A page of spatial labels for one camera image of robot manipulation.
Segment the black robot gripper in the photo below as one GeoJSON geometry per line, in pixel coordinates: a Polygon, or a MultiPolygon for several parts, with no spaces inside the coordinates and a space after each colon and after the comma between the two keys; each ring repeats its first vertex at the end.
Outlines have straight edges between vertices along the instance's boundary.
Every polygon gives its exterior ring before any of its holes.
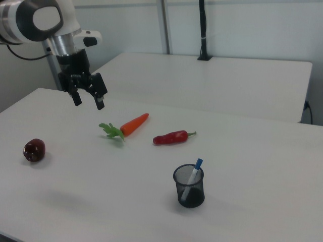
{"type": "Polygon", "coordinates": [[[89,71],[90,63],[83,49],[77,53],[56,56],[61,72],[58,73],[63,91],[68,92],[76,106],[82,103],[78,88],[86,90],[94,98],[98,110],[104,108],[104,96],[108,93],[100,73],[92,75],[89,71]]]}

